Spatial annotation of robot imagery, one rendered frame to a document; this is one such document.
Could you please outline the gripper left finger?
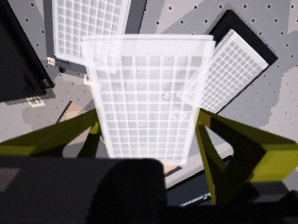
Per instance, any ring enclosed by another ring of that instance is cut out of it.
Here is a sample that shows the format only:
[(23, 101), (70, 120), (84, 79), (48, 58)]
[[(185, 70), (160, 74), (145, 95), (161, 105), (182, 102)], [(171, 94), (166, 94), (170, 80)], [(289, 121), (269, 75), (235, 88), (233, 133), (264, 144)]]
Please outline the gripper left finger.
[(0, 154), (63, 157), (63, 149), (89, 127), (76, 158), (96, 157), (101, 126), (96, 108), (62, 122), (0, 142)]

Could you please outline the white well plate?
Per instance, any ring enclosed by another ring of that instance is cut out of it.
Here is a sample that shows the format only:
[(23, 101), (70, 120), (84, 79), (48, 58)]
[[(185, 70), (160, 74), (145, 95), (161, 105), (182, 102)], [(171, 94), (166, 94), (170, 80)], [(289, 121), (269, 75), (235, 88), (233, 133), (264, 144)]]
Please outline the white well plate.
[(84, 65), (82, 35), (125, 34), (131, 0), (52, 0), (54, 55)]
[(269, 64), (233, 29), (213, 52), (201, 108), (216, 114)]
[(214, 36), (81, 37), (109, 158), (154, 158), (163, 165), (186, 165), (216, 43)]

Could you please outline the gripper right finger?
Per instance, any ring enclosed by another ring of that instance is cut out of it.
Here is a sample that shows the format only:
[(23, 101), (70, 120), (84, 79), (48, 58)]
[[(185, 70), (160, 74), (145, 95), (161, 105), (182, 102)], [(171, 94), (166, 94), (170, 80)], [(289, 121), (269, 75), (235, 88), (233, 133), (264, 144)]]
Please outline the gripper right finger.
[[(233, 156), (227, 167), (213, 146), (205, 126), (232, 146)], [(201, 107), (195, 134), (212, 204), (229, 204), (248, 183), (283, 181), (298, 167), (296, 141)]]

